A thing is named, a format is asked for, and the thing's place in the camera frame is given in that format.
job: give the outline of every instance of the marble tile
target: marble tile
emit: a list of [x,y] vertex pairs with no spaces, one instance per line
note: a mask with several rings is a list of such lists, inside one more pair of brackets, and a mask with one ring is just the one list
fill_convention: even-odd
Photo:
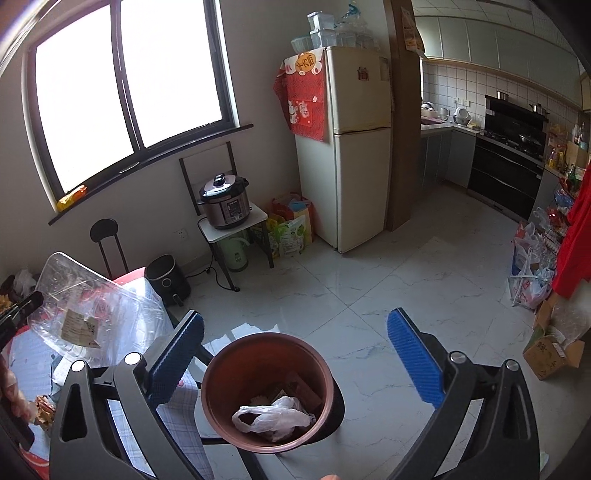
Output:
[[[279,457],[259,456],[269,478],[383,480],[402,461],[433,408],[423,403],[388,341],[385,320],[403,307],[416,325],[448,350],[475,363],[519,361],[538,424],[540,448],[550,455],[545,478],[564,457],[591,414],[591,356],[579,369],[565,368],[541,382],[522,358],[533,312],[511,307],[506,277],[517,224],[463,192],[438,187],[394,232],[383,232],[340,255],[322,241],[270,270],[257,248],[249,267],[234,274],[241,292],[219,288],[213,273],[190,280],[193,293],[182,318],[197,309],[206,323],[204,345],[218,353],[233,340],[258,332],[285,332],[305,339],[326,359],[342,390],[345,420],[331,437]],[[195,362],[200,380],[205,366]],[[457,465],[479,403],[465,422],[440,472]],[[200,400],[196,422],[215,436]],[[219,480],[247,480],[236,450],[208,446]]]
[[433,408],[421,402],[391,345],[350,309],[305,340],[329,364],[345,398],[345,420],[334,435],[281,461],[296,478],[364,478],[424,427]]

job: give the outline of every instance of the oven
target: oven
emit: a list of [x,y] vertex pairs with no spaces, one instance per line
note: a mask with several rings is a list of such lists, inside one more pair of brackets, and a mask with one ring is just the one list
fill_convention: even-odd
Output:
[[527,220],[543,172],[542,162],[478,136],[468,191],[514,220]]

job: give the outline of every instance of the power outlet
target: power outlet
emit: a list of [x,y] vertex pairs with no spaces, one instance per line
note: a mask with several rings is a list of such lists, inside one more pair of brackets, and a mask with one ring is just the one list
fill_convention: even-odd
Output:
[[189,240],[189,234],[187,233],[186,228],[181,228],[180,230],[176,231],[174,234],[180,242],[184,242],[185,240]]

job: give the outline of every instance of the white plastic bag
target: white plastic bag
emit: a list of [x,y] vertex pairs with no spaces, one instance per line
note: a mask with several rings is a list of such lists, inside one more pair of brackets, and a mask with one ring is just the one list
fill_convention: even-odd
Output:
[[[240,419],[245,413],[258,417],[249,425]],[[262,433],[274,443],[291,436],[295,427],[309,427],[315,421],[316,417],[308,415],[297,398],[285,395],[271,406],[240,407],[232,416],[232,422],[242,433]]]
[[31,272],[29,272],[26,268],[23,268],[19,273],[16,274],[14,277],[14,291],[15,293],[21,297],[22,299],[28,297],[33,290],[35,290],[35,285],[37,282],[33,279]]

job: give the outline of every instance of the pressure cooker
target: pressure cooker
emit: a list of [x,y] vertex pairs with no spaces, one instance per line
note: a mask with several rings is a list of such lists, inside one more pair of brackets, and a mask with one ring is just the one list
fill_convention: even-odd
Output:
[[212,227],[224,230],[243,223],[251,207],[246,196],[248,180],[220,173],[199,191],[200,202]]

